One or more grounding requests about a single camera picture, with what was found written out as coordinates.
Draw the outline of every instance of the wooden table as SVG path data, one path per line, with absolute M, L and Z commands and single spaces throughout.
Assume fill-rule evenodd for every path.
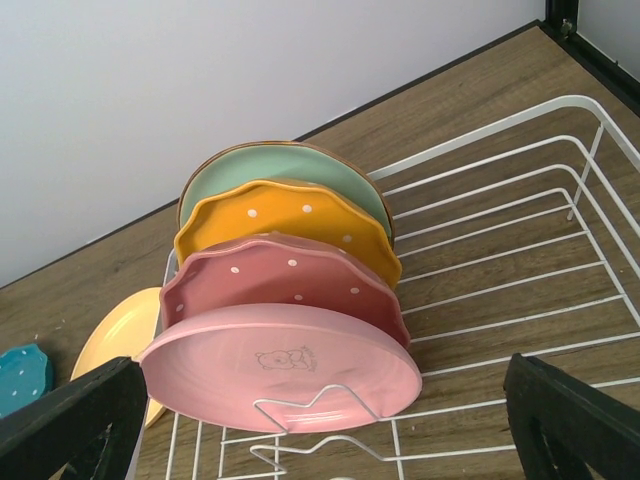
M 371 171 L 565 94 L 583 94 L 596 99 L 631 141 L 640 145 L 640 120 L 536 26 L 497 42 L 491 48 L 314 134 L 307 141 L 336 152 L 365 171 Z M 450 170 L 561 133 L 575 135 L 589 145 L 596 127 L 597 122 L 586 112 L 561 110 L 447 154 L 428 165 L 384 179 L 381 184 L 388 189 L 406 183 L 408 179 Z M 499 165 L 474 170 L 472 174 L 429 184 L 411 195 L 394 195 L 390 198 L 391 206 L 394 213 L 400 213 L 558 162 L 575 165 L 581 171 L 584 163 L 581 158 L 575 147 L 568 144 L 549 145 L 502 161 Z M 638 217 L 640 193 L 637 186 L 640 176 L 606 135 L 597 160 L 632 213 Z M 590 178 L 587 183 L 593 187 L 598 199 L 602 199 L 607 212 L 613 212 L 598 182 Z M 522 182 L 517 191 L 513 187 L 492 190 L 400 220 L 398 233 L 436 225 L 557 186 L 564 186 L 570 192 L 575 190 L 575 182 L 568 175 L 551 172 Z M 427 239 L 421 237 L 420 242 L 422 245 L 425 242 L 434 244 L 555 205 L 558 205 L 558 199 L 550 196 L 535 202 L 535 205 L 523 205 L 455 228 L 432 232 Z M 584 201 L 580 206 L 625 286 L 630 291 L 640 292 L 637 279 L 621 260 L 592 209 Z M 55 363 L 58 384 L 66 382 L 83 343 L 100 320 L 128 295 L 145 287 L 160 285 L 166 256 L 176 232 L 175 217 L 175 206 L 167 207 L 2 289 L 0 351 L 35 339 Z M 612 218 L 622 228 L 625 239 L 629 240 L 637 256 L 640 242 L 628 235 L 619 215 L 613 214 Z M 499 229 L 407 257 L 404 261 L 405 276 L 446 270 L 449 266 L 497 255 L 494 260 L 401 284 L 398 295 L 403 308 L 439 302 L 597 260 L 586 236 L 519 254 L 498 255 L 578 230 L 577 222 L 568 222 L 566 212 L 559 212 L 521 222 L 508 230 Z M 399 242 L 397 250 L 399 253 L 409 251 L 416 248 L 417 242 L 413 239 Z M 417 338 L 522 318 L 615 293 L 604 269 L 590 268 L 460 302 L 443 303 L 407 315 L 406 322 L 412 337 Z M 415 344 L 411 353 L 422 371 L 436 371 L 508 357 L 516 351 L 537 351 L 637 330 L 622 302 L 612 301 L 536 321 L 432 339 Z M 632 339 L 551 353 L 542 355 L 542 358 L 584 381 L 603 382 L 638 376 L 639 347 L 640 339 Z M 422 395 L 408 411 L 502 398 L 505 368 L 506 363 L 501 362 L 427 377 Z M 611 387 L 606 392 L 636 408 L 640 407 L 638 384 Z M 173 415 L 167 413 L 146 433 L 138 478 L 164 478 L 172 424 Z M 191 478 L 196 428 L 197 423 L 191 420 L 183 418 L 180 422 L 172 478 Z M 511 443 L 506 411 L 500 405 L 404 420 L 398 422 L 398 430 L 403 455 Z M 381 455 L 394 455 L 389 424 L 376 424 L 347 433 Z M 220 428 L 204 426 L 199 478 L 216 478 L 220 435 Z M 242 435 L 246 434 L 231 432 L 229 438 Z M 321 438 L 321 435 L 286 437 L 282 444 L 308 448 Z M 268 471 L 268 467 L 252 457 L 247 448 L 246 444 L 227 447 L 225 475 Z M 284 477 L 287 479 L 328 479 L 340 475 L 397 478 L 394 462 L 378 462 L 358 448 L 340 442 L 330 443 L 314 455 L 285 454 L 281 460 L 290 470 L 290 474 Z M 404 474 L 406 479 L 523 477 L 513 451 L 408 461 L 404 463 Z

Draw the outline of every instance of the plate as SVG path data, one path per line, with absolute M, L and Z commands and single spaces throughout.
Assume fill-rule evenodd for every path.
M 0 420 L 35 402 L 53 387 L 53 366 L 35 344 L 0 355 Z
M 160 310 L 160 288 L 147 288 L 127 297 L 104 317 L 85 343 L 71 380 L 115 357 L 136 357 L 149 346 L 156 331 Z M 147 406 L 145 427 L 164 412 L 153 400 Z
M 262 234 L 187 258 L 160 293 L 165 329 L 215 308 L 292 303 L 359 318 L 409 346 L 393 291 L 362 262 L 326 243 Z
M 240 430 L 280 432 L 258 399 L 308 404 L 327 385 L 349 387 L 379 417 L 409 406 L 422 388 L 407 351 L 383 331 L 303 305 L 221 308 L 183 320 L 140 356 L 149 395 L 187 417 Z M 291 433 L 329 432 L 374 418 L 342 389 L 309 408 L 262 403 Z
M 328 188 L 295 180 L 254 180 L 200 200 L 174 245 L 182 265 L 194 252 L 272 231 L 342 248 L 392 288 L 400 279 L 402 265 L 380 223 Z
M 260 178 L 291 178 L 324 185 L 375 218 L 393 245 L 391 210 L 382 193 L 355 165 L 315 145 L 253 142 L 223 150 L 204 162 L 187 182 L 178 203 L 183 227 L 200 200 Z

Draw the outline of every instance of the green plate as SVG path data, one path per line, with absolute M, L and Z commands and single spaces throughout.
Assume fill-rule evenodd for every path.
M 192 175 L 180 197 L 180 227 L 187 223 L 196 203 L 203 198 L 261 178 L 290 178 L 324 185 L 380 222 L 393 242 L 388 208 L 374 184 L 364 174 L 328 153 L 295 142 L 244 144 L 209 159 Z

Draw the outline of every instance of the pink plate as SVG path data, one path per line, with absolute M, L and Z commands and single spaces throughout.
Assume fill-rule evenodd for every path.
M 158 336 L 139 357 L 149 395 L 188 417 L 230 428 L 280 432 L 258 399 L 311 403 L 327 385 L 345 385 L 379 417 L 419 395 L 422 378 L 407 351 L 381 330 L 304 305 L 253 304 L 192 317 Z M 346 390 L 309 408 L 263 402 L 291 433 L 373 423 Z
M 160 293 L 165 329 L 208 310 L 292 303 L 344 313 L 409 346 L 400 304 L 373 271 L 326 243 L 279 233 L 252 235 L 190 255 Z

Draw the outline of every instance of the curved wire plate holder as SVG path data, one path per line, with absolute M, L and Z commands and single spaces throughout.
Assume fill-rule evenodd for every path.
M 513 250 L 509 250 L 507 252 L 502 252 L 502 253 L 498 253 L 498 254 L 494 254 L 494 255 L 490 255 L 487 257 L 483 257 L 477 260 L 472 260 L 469 262 L 465 262 L 462 264 L 458 264 L 458 265 L 454 265 L 451 267 L 447 267 L 447 268 L 443 268 L 443 269 L 439 269 L 439 270 L 435 270 L 432 272 L 428 272 L 425 274 L 420 274 L 420 275 L 415 275 L 412 277 L 408 277 L 408 278 L 403 278 L 400 280 L 400 283 L 408 283 L 411 281 L 415 281 L 418 279 L 422 279 L 422 278 L 426 278 L 429 276 L 433 276 L 436 274 L 440 274 L 446 271 L 451 271 L 451 270 L 455 270 L 455 269 L 459 269 L 462 267 L 466 267 L 466 266 L 470 266 L 470 265 L 475 265 L 475 264 L 479 264 L 482 262 L 486 262 L 489 260 L 494 260 L 500 257 L 505 257 L 508 255 L 513 255 L 516 253 L 520 253 L 520 252 L 524 252 L 527 250 L 532 250 L 535 248 L 539 248 L 539 247 L 543 247 L 546 245 L 550 245 L 556 242 L 562 242 L 565 240 L 569 240 L 572 238 L 576 238 L 576 237 L 580 237 L 580 236 L 585 236 L 588 241 L 590 242 L 593 250 L 595 251 L 597 257 L 598 257 L 598 261 L 595 262 L 590 262 L 590 263 L 586 263 L 586 264 L 582 264 L 582 265 L 577 265 L 577 266 L 573 266 L 570 268 L 565 268 L 562 270 L 557 270 L 554 272 L 549 272 L 549 273 L 545 273 L 542 275 L 537 275 L 537 276 L 533 276 L 533 277 L 528 277 L 525 279 L 521 279 L 521 280 L 516 280 L 513 282 L 508 282 L 508 283 L 504 283 L 502 285 L 498 285 L 495 287 L 491 287 L 491 288 L 486 288 L 486 289 L 482 289 L 482 290 L 478 290 L 478 291 L 474 291 L 471 293 L 467 293 L 465 295 L 461 295 L 461 296 L 457 296 L 454 298 L 449 298 L 446 300 L 442 300 L 439 302 L 435 302 L 435 303 L 431 303 L 428 305 L 423 305 L 420 307 L 415 307 L 415 308 L 411 308 L 408 310 L 403 311 L 403 315 L 406 314 L 410 314 L 410 313 L 414 313 L 414 312 L 418 312 L 418 311 L 422 311 L 422 310 L 426 310 L 429 308 L 434 308 L 437 306 L 441 306 L 441 305 L 445 305 L 448 303 L 453 303 L 456 301 L 460 301 L 466 298 L 471 298 L 471 297 L 475 297 L 475 296 L 479 296 L 479 295 L 483 295 L 486 293 L 490 293 L 490 292 L 494 292 L 494 291 L 498 291 L 498 290 L 502 290 L 502 289 L 507 289 L 507 288 L 511 288 L 514 286 L 518 286 L 518 285 L 523 285 L 523 284 L 527 284 L 530 282 L 535 282 L 535 281 L 539 281 L 545 278 L 550 278 L 553 276 L 558 276 L 558 275 L 563 275 L 563 274 L 567 274 L 567 273 L 571 273 L 571 272 L 576 272 L 576 271 L 580 271 L 580 270 L 587 270 L 587 269 L 592 269 L 592 268 L 604 268 L 605 271 L 607 272 L 608 277 L 610 278 L 611 282 L 613 283 L 615 289 L 617 290 L 617 294 L 616 295 L 610 295 L 608 297 L 605 298 L 601 298 L 598 300 L 593 300 L 593 301 L 589 301 L 589 302 L 585 302 L 582 304 L 578 304 L 578 305 L 573 305 L 570 307 L 565 307 L 565 308 L 561 308 L 561 309 L 557 309 L 557 310 L 552 310 L 552 311 L 547 311 L 547 312 L 542 312 L 542 313 L 537 313 L 534 315 L 528 315 L 525 317 L 521 317 L 521 318 L 514 318 L 514 319 L 510 319 L 510 320 L 506 320 L 506 321 L 501 321 L 501 322 L 496 322 L 496 323 L 492 323 L 492 324 L 488 324 L 488 325 L 481 325 L 481 326 L 476 326 L 476 327 L 471 327 L 471 328 L 464 328 L 464 329 L 460 329 L 460 330 L 453 330 L 453 331 L 449 331 L 449 332 L 445 332 L 445 333 L 440 333 L 440 334 L 436 334 L 436 335 L 430 335 L 430 336 L 426 336 L 426 337 L 421 337 L 421 338 L 414 338 L 411 340 L 412 343 L 418 343 L 418 342 L 425 342 L 425 341 L 430 341 L 430 340 L 434 340 L 437 338 L 444 338 L 444 337 L 452 337 L 452 336 L 457 336 L 457 335 L 464 335 L 466 333 L 471 333 L 471 332 L 477 332 L 477 331 L 481 331 L 481 330 L 486 330 L 486 329 L 492 329 L 492 328 L 497 328 L 497 327 L 502 327 L 502 326 L 506 326 L 506 325 L 515 325 L 515 324 L 520 324 L 520 323 L 524 323 L 524 322 L 529 322 L 529 321 L 534 321 L 534 320 L 538 320 L 541 318 L 546 318 L 546 317 L 550 317 L 553 315 L 558 315 L 561 313 L 567 313 L 567 312 L 571 312 L 571 311 L 577 311 L 577 310 L 581 310 L 581 309 L 586 309 L 586 308 L 590 308 L 593 307 L 595 305 L 601 305 L 604 303 L 608 303 L 608 302 L 615 302 L 615 301 L 622 301 L 624 303 L 624 305 L 626 306 L 627 310 L 629 311 L 629 313 L 631 314 L 631 316 L 634 318 L 634 320 L 636 321 L 636 323 L 638 324 L 638 326 L 640 327 L 640 315 L 638 314 L 638 311 L 635 307 L 635 305 L 633 304 L 633 302 L 630 300 L 629 296 L 627 295 L 627 293 L 624 290 L 624 287 L 622 285 L 622 283 L 620 282 L 617 273 L 614 271 L 614 269 L 611 267 L 611 265 L 609 264 L 609 261 L 607 260 L 604 252 L 602 251 L 602 248 L 600 246 L 600 244 L 598 243 L 598 241 L 596 240 L 596 238 L 594 237 L 593 233 L 591 232 L 589 226 L 587 225 L 587 222 L 584 220 L 583 216 L 581 215 L 580 211 L 578 211 L 577 209 L 577 205 L 578 202 L 580 200 L 580 198 L 582 197 L 582 195 L 584 195 L 584 197 L 587 199 L 587 201 L 589 202 L 589 204 L 593 207 L 593 209 L 595 210 L 598 219 L 602 222 L 602 224 L 605 226 L 607 232 L 609 233 L 609 235 L 613 238 L 616 246 L 618 247 L 618 249 L 620 250 L 620 252 L 622 253 L 622 255 L 624 256 L 624 258 L 626 259 L 626 261 L 628 262 L 629 266 L 631 267 L 631 269 L 633 270 L 635 276 L 640 279 L 640 266 L 638 265 L 638 263 L 636 262 L 636 260 L 633 258 L 633 255 L 631 254 L 631 252 L 629 251 L 629 248 L 627 247 L 627 245 L 625 244 L 624 240 L 621 238 L 620 234 L 618 233 L 618 231 L 616 230 L 616 228 L 614 227 L 614 225 L 612 224 L 612 222 L 610 221 L 610 219 L 608 218 L 608 216 L 606 215 L 606 213 L 604 212 L 604 210 L 602 209 L 602 207 L 600 206 L 599 202 L 597 201 L 597 199 L 595 198 L 595 196 L 593 195 L 593 193 L 590 191 L 589 187 L 586 185 L 586 180 L 588 175 L 590 174 L 591 171 L 594 172 L 594 174 L 597 176 L 597 178 L 600 180 L 601 184 L 604 186 L 607 194 L 609 195 L 609 198 L 611 200 L 613 200 L 614 204 L 617 207 L 617 210 L 622 214 L 622 216 L 624 217 L 626 223 L 629 225 L 629 227 L 631 228 L 631 230 L 633 231 L 633 233 L 635 234 L 635 236 L 637 236 L 638 238 L 640 238 L 640 225 L 638 225 L 638 222 L 633 218 L 633 216 L 631 215 L 629 209 L 626 207 L 626 205 L 624 204 L 624 201 L 619 197 L 619 195 L 617 194 L 617 192 L 615 191 L 615 189 L 613 188 L 613 186 L 611 185 L 611 183 L 609 182 L 609 180 L 606 178 L 605 174 L 602 172 L 602 170 L 600 169 L 600 167 L 597 165 L 597 163 L 594 160 L 594 157 L 596 155 L 596 152 L 598 150 L 598 147 L 600 145 L 600 141 L 602 139 L 602 135 L 604 133 L 604 131 L 606 131 L 611 138 L 615 141 L 615 143 L 617 144 L 617 146 L 620 148 L 620 150 L 624 153 L 624 155 L 629 159 L 629 161 L 631 162 L 631 164 L 635 167 L 635 169 L 640 172 L 640 153 L 638 152 L 638 150 L 631 144 L 631 142 L 628 140 L 628 138 L 624 135 L 624 133 L 622 132 L 622 130 L 618 127 L 618 125 L 615 124 L 615 122 L 611 119 L 611 117 L 608 115 L 608 113 L 602 108 L 602 106 L 596 102 L 595 100 L 589 98 L 589 97 L 585 97 L 585 96 L 580 96 L 580 95 L 567 95 L 567 96 L 562 96 L 562 97 L 558 97 L 552 100 L 549 100 L 545 103 L 542 103 L 540 105 L 531 107 L 529 109 L 523 110 L 519 113 L 516 113 L 514 115 L 511 115 L 509 117 L 506 117 L 502 120 L 498 120 L 490 125 L 487 125 L 485 127 L 481 127 L 478 128 L 472 132 L 466 133 L 464 135 L 461 135 L 457 138 L 454 138 L 452 140 L 449 140 L 447 142 L 441 143 L 439 145 L 436 145 L 435 147 L 429 148 L 423 152 L 420 152 L 416 155 L 410 156 L 408 158 L 405 158 L 404 160 L 400 160 L 396 163 L 393 163 L 391 165 L 388 165 L 386 167 L 380 168 L 374 172 L 371 172 L 369 174 L 369 176 L 373 179 L 373 180 L 381 180 L 383 178 L 389 177 L 391 175 L 397 174 L 399 172 L 405 171 L 411 167 L 414 167 L 416 165 L 419 165 L 421 163 L 424 163 L 426 161 L 435 159 L 441 155 L 444 155 L 445 153 L 449 153 L 452 152 L 456 149 L 462 148 L 466 145 L 472 144 L 473 142 L 477 142 L 479 140 L 482 140 L 488 136 L 500 133 L 504 130 L 507 130 L 509 128 L 512 128 L 516 125 L 520 125 L 524 122 L 527 122 L 529 120 L 532 120 L 534 118 L 540 117 L 542 115 L 546 115 L 548 113 L 551 113 L 553 111 L 559 110 L 559 109 L 563 109 L 563 108 L 580 108 L 580 109 L 584 109 L 587 110 L 589 112 L 591 112 L 598 120 L 599 120 L 599 126 L 597 128 L 597 131 L 595 133 L 594 139 L 592 141 L 591 147 L 589 150 L 587 150 L 587 148 L 584 146 L 584 144 L 577 139 L 574 136 L 571 135 L 557 135 L 545 140 L 541 140 L 535 143 L 531 143 L 529 145 L 525 145 L 522 146 L 520 148 L 514 149 L 514 150 L 510 150 L 508 152 L 504 152 L 498 155 L 494 155 L 488 158 L 485 158 L 483 160 L 477 161 L 477 162 L 473 162 L 470 163 L 468 165 L 456 168 L 456 169 L 452 169 L 449 171 L 446 171 L 444 173 L 440 173 L 437 175 L 433 175 L 427 178 L 423 178 L 421 180 L 409 183 L 407 185 L 404 185 L 402 187 L 399 188 L 395 188 L 393 190 L 387 191 L 384 193 L 385 196 L 391 196 L 391 195 L 395 195 L 401 192 L 405 192 L 408 190 L 411 190 L 413 188 L 416 188 L 418 186 L 422 186 L 431 182 L 435 182 L 437 180 L 442 180 L 451 176 L 454 176 L 456 174 L 460 174 L 460 173 L 465 173 L 465 172 L 470 172 L 473 169 L 476 169 L 478 167 L 482 167 L 485 165 L 489 165 L 495 162 L 499 162 L 500 160 L 512 157 L 514 155 L 518 155 L 520 153 L 524 153 L 527 151 L 531 151 L 534 150 L 536 148 L 540 148 L 546 145 L 550 145 L 556 142 L 569 142 L 573 145 L 575 145 L 577 147 L 577 149 L 579 150 L 580 154 L 584 157 L 585 159 L 585 166 L 583 169 L 583 172 L 581 175 L 578 175 L 578 173 L 572 168 L 569 167 L 568 165 L 564 165 L 564 164 L 554 164 L 554 165 L 550 165 L 547 167 L 543 167 L 543 168 L 539 168 L 521 175 L 517 175 L 515 177 L 512 178 L 508 178 L 506 180 L 500 181 L 500 182 L 496 182 L 490 185 L 486 185 L 484 187 L 475 189 L 475 190 L 471 190 L 468 192 L 465 192 L 463 194 L 460 195 L 456 195 L 450 198 L 446 198 L 443 200 L 440 200 L 438 202 L 434 202 L 428 205 L 424 205 L 422 207 L 419 208 L 415 208 L 403 213 L 400 213 L 398 215 L 394 216 L 395 220 L 401 219 L 401 218 L 406 218 L 406 217 L 410 217 L 412 215 L 416 215 L 418 213 L 422 213 L 425 212 L 427 210 L 430 209 L 434 209 L 452 202 L 455 202 L 457 200 L 461 200 L 463 198 L 469 198 L 472 197 L 474 195 L 478 195 L 481 193 L 485 193 L 485 192 L 489 192 L 491 190 L 495 190 L 497 188 L 501 188 L 504 187 L 506 185 L 511 185 L 511 184 L 517 184 L 520 181 L 529 179 L 529 178 L 533 178 L 539 175 L 542 175 L 544 173 L 547 172 L 551 172 L 551 171 L 564 171 L 567 172 L 571 175 L 571 177 L 573 178 L 573 180 L 575 180 L 576 182 L 576 190 L 573 194 L 573 196 L 565 189 L 565 188 L 551 188 L 539 193 L 536 193 L 534 195 L 529 195 L 523 198 L 519 198 L 517 200 L 511 201 L 511 202 L 507 202 L 504 204 L 501 204 L 499 206 L 496 207 L 492 207 L 489 208 L 487 210 L 481 211 L 481 212 L 477 212 L 471 215 L 467 215 L 464 217 L 460 217 L 460 218 L 456 218 L 454 220 L 448 221 L 448 222 L 444 222 L 442 224 L 439 225 L 435 225 L 435 226 L 431 226 L 428 228 L 424 228 L 421 230 L 417 230 L 408 234 L 404 234 L 401 236 L 396 237 L 396 245 L 401 242 L 402 240 L 406 240 L 412 237 L 416 237 L 419 235 L 423 235 L 425 233 L 430 233 L 430 232 L 434 232 L 440 229 L 444 229 L 447 227 L 451 227 L 453 225 L 457 225 L 457 224 L 461 224 L 464 222 L 467 222 L 469 220 L 475 220 L 478 219 L 480 217 L 483 216 L 487 216 L 487 215 L 491 215 L 493 213 L 497 213 L 515 206 L 519 206 L 519 205 L 524 205 L 527 204 L 529 202 L 534 202 L 536 200 L 540 200 L 544 197 L 548 197 L 548 196 L 552 196 L 552 195 L 559 195 L 562 199 L 564 199 L 565 203 L 559 207 L 554 207 L 542 212 L 537 212 L 534 214 L 530 214 L 524 217 L 519 217 L 513 220 L 509 220 L 506 222 L 503 222 L 501 224 L 498 225 L 494 225 L 491 227 L 487 227 L 487 228 L 483 228 L 480 230 L 476 230 L 473 231 L 471 233 L 466 233 L 464 235 L 459 235 L 455 238 L 452 239 L 448 239 L 436 244 L 432 244 L 432 245 L 428 245 L 425 247 L 421 247 L 403 254 L 398 255 L 399 258 L 404 258 L 404 257 L 408 257 L 411 255 L 415 255 L 417 253 L 421 253 L 430 249 L 434 249 L 437 247 L 441 247 L 444 245 L 449 245 L 449 244 L 453 244 L 455 242 L 458 242 L 460 240 L 465 240 L 468 238 L 472 238 L 474 236 L 478 236 L 478 235 L 482 235 L 484 233 L 488 233 L 491 231 L 495 231 L 495 230 L 499 230 L 508 226 L 512 226 L 515 225 L 517 223 L 520 222 L 524 222 L 526 220 L 531 220 L 534 218 L 538 218 L 538 217 L 542 217 L 545 215 L 550 215 L 553 213 L 557 213 L 560 211 L 567 211 L 567 220 L 572 220 L 573 218 L 575 218 L 578 222 L 578 224 L 580 225 L 581 230 L 575 233 L 571 233 L 568 235 L 564 235 L 562 237 L 557 237 L 554 239 L 550 239 L 550 240 L 546 240 L 546 241 L 542 241 L 542 242 L 538 242 L 535 244 L 531 244 L 531 245 L 527 245 L 525 247 L 519 247 Z M 165 272 L 165 278 L 164 278 L 164 284 L 166 284 L 168 281 L 170 281 L 173 276 L 175 275 L 177 270 L 177 261 L 175 258 L 175 252 L 172 251 L 169 254 L 169 258 L 168 258 L 168 262 L 167 262 L 167 268 L 166 268 L 166 272 Z M 161 322 L 158 321 L 158 330 L 157 330 L 157 334 L 160 333 L 161 330 Z M 578 343 L 573 343 L 573 344 L 569 344 L 569 345 L 558 345 L 555 347 L 550 347 L 550 348 L 545 348 L 545 349 L 539 349 L 539 350 L 534 350 L 534 351 L 530 351 L 530 352 L 523 352 L 522 355 L 523 356 L 533 356 L 533 355 L 543 355 L 543 354 L 547 354 L 547 353 L 556 353 L 556 352 L 563 352 L 563 351 L 570 351 L 570 350 L 575 350 L 575 349 L 579 349 L 582 347 L 588 347 L 588 346 L 595 346 L 595 345 L 603 345 L 603 344 L 608 344 L 608 343 L 613 343 L 613 342 L 618 342 L 621 340 L 628 340 L 628 339 L 633 339 L 633 338 L 640 338 L 640 329 L 638 331 L 635 332 L 631 332 L 631 333 L 626 333 L 626 334 L 622 334 L 622 335 L 615 335 L 615 336 L 610 336 L 610 337 L 604 337 L 604 338 L 599 338 L 596 340 L 589 340 L 589 341 L 584 341 L 584 342 L 578 342 Z M 486 361 L 482 361 L 482 362 L 475 362 L 475 363 L 470 363 L 470 364 L 466 364 L 466 365 L 461 365 L 461 366 L 456 366 L 456 367 L 450 367 L 450 368 L 443 368 L 443 369 L 439 369 L 439 370 L 432 370 L 432 371 L 426 371 L 426 372 L 422 372 L 422 376 L 423 377 L 433 377 L 433 376 L 437 376 L 437 375 L 444 375 L 444 374 L 448 374 L 448 373 L 452 373 L 452 372 L 458 372 L 458 371 L 462 371 L 462 370 L 468 370 L 468 369 L 475 369 L 475 368 L 481 368 L 481 367 L 485 367 L 488 365 L 495 365 L 495 364 L 499 364 L 499 363 L 507 363 L 509 360 L 511 359 L 510 356 L 505 356 L 505 357 L 500 357 L 500 358 L 494 358 L 491 360 L 486 360 Z M 613 380 L 613 381 L 608 381 L 608 382 L 602 382 L 602 383 L 598 383 L 598 384 L 593 384 L 592 386 L 594 388 L 598 388 L 598 389 L 602 389 L 602 388 L 607 388 L 607 387 L 612 387 L 612 386 L 619 386 L 619 385 L 628 385 L 628 384 L 635 384 L 635 383 L 640 383 L 640 377 L 632 377 L 632 378 L 625 378 L 625 379 L 618 379 L 618 380 Z M 263 404 L 274 404 L 274 405 L 283 405 L 283 406 L 289 406 L 289 407 L 298 407 L 298 408 L 309 408 L 311 406 L 313 406 L 319 399 L 320 397 L 322 397 L 327 391 L 329 390 L 333 390 L 333 389 L 342 389 L 347 391 L 353 398 L 354 401 L 357 402 L 362 408 L 364 408 L 371 416 L 372 418 L 377 421 L 377 422 L 381 422 L 381 423 L 390 423 L 391 424 L 391 433 L 392 433 L 392 437 L 393 437 L 393 444 L 394 444 L 394 451 L 395 451 L 395 455 L 394 456 L 382 456 L 380 454 L 378 454 L 375 450 L 373 450 L 372 448 L 370 448 L 369 446 L 367 446 L 366 444 L 362 443 L 361 441 L 359 441 L 358 439 L 354 438 L 353 436 L 349 436 L 349 435 L 328 435 L 326 436 L 324 439 L 322 439 L 321 441 L 319 441 L 318 443 L 316 443 L 313 447 L 308 448 L 308 449 L 300 449 L 300 448 L 291 448 L 291 447 L 284 447 L 280 445 L 280 438 L 283 437 L 284 435 L 288 434 L 288 430 L 286 428 L 285 425 L 282 425 L 280 422 L 278 422 L 277 420 L 275 420 L 268 412 L 266 412 L 261 405 Z M 257 399 L 256 401 L 254 401 L 253 405 L 254 407 L 262 414 L 264 415 L 266 418 L 268 418 L 274 425 L 276 425 L 279 429 L 281 429 L 281 433 L 275 433 L 275 434 L 262 434 L 262 435 L 256 435 L 256 436 L 251 436 L 251 437 L 245 437 L 245 438 L 238 438 L 238 439 L 227 439 L 227 433 L 228 433 L 228 429 L 226 427 L 222 428 L 222 438 L 220 441 L 220 462 L 219 462 L 219 469 L 218 469 L 218 480 L 242 480 L 242 479 L 250 479 L 250 478 L 265 478 L 265 477 L 271 477 L 271 478 L 278 478 L 282 475 L 285 475 L 287 473 L 287 469 L 284 465 L 282 465 L 282 463 L 280 462 L 280 453 L 295 453 L 295 454 L 300 454 L 300 455 L 310 455 L 313 454 L 314 452 L 320 450 L 323 446 L 325 446 L 328 443 L 331 442 L 335 442 L 335 441 L 343 441 L 343 442 L 348 442 L 352 445 L 355 445 L 357 447 L 359 447 L 361 450 L 363 450 L 364 452 L 368 453 L 369 455 L 371 455 L 372 457 L 374 457 L 375 459 L 381 461 L 381 462 L 395 462 L 397 464 L 397 471 L 398 471 L 398 478 L 400 480 L 404 480 L 405 476 L 404 476 L 404 468 L 403 468 L 403 462 L 405 461 L 411 461 L 411 460 L 428 460 L 428 459 L 433 459 L 433 458 L 443 458 L 443 457 L 454 457 L 454 456 L 461 456 L 461 455 L 478 455 L 478 454 L 483 454 L 483 453 L 490 453 L 490 452 L 500 452 L 500 451 L 509 451 L 509 450 L 515 450 L 515 446 L 514 445 L 497 445 L 497 446 L 493 446 L 493 447 L 488 447 L 488 448 L 477 448 L 477 449 L 467 449 L 467 450 L 456 450 L 456 451 L 450 451 L 450 452 L 437 452 L 437 453 L 424 453 L 424 454 L 419 454 L 419 455 L 402 455 L 401 454 L 401 449 L 400 449 L 400 439 L 399 439 L 399 435 L 398 435 L 398 428 L 397 428 L 397 422 L 399 420 L 405 420 L 405 419 L 410 419 L 410 418 L 418 418 L 418 417 L 425 417 L 425 416 L 431 416 L 431 415 L 439 415 L 439 414 L 445 414 L 445 413 L 453 413 L 453 412 L 460 412 L 460 411 L 465 411 L 465 410 L 472 410 L 472 409 L 479 409 L 479 408 L 485 408 L 485 407 L 490 407 L 490 406 L 496 406 L 496 405 L 502 405 L 505 404 L 505 400 L 500 398 L 500 399 L 495 399 L 495 400 L 490 400 L 490 401 L 485 401 L 485 402 L 478 402 L 478 403 L 471 403 L 471 404 L 465 404 L 465 405 L 458 405 L 458 406 L 454 406 L 454 407 L 448 407 L 448 408 L 441 408 L 441 409 L 435 409 L 435 410 L 427 410 L 427 411 L 423 411 L 423 412 L 419 412 L 419 413 L 411 413 L 411 414 L 405 414 L 405 415 L 396 415 L 394 417 L 388 417 L 388 418 L 381 418 L 379 416 L 377 416 L 375 414 L 375 412 L 369 408 L 366 403 L 360 399 L 358 397 L 358 395 L 351 390 L 348 386 L 346 385 L 338 385 L 338 384 L 334 384 L 334 385 L 327 385 L 325 386 L 320 392 L 318 392 L 318 394 L 310 400 L 309 403 L 307 404 L 299 404 L 299 403 L 293 403 L 293 402 L 288 402 L 286 400 L 281 400 L 281 399 Z M 179 418 L 180 415 L 179 414 L 175 414 L 174 416 L 174 422 L 173 422 L 173 430 L 172 430 L 172 435 L 171 435 L 171 442 L 170 442 L 170 448 L 169 448 L 169 458 L 168 458 L 168 462 L 167 462 L 167 470 L 166 470 L 166 479 L 170 479 L 171 478 L 171 472 L 172 472 L 172 466 L 173 466 L 173 459 L 174 459 L 174 455 L 175 455 L 175 448 L 176 448 L 176 437 L 177 437 L 177 431 L 178 431 L 178 425 L 179 425 Z M 199 465 L 199 458 L 200 458 L 200 447 L 201 447 L 201 441 L 202 441 L 202 427 L 203 424 L 202 422 L 198 423 L 198 431 L 196 434 L 196 439 L 195 439 L 195 456 L 194 456 L 194 466 L 193 466 L 193 475 L 192 478 L 196 479 L 198 477 L 198 465 Z M 259 458 L 260 460 L 262 460 L 263 462 L 265 462 L 266 465 L 269 465 L 270 467 L 273 468 L 273 471 L 270 472 L 264 472 L 264 473 L 260 473 L 260 474 L 251 474 L 251 475 L 239 475 L 239 476 L 233 476 L 233 477 L 225 477 L 223 475 L 224 473 L 224 461 L 225 461 L 225 448 L 227 445 L 230 444 L 238 444 L 238 443 L 253 443 L 253 442 L 257 442 L 257 441 L 261 441 L 261 440 L 274 440 L 274 444 L 273 445 L 267 445 L 267 444 L 254 444 L 251 445 L 249 447 L 249 451 L 251 452 L 251 454 L 253 454 L 256 458 Z M 271 459 L 269 457 L 267 457 L 263 452 L 266 451 L 272 451 L 274 452 L 274 459 Z

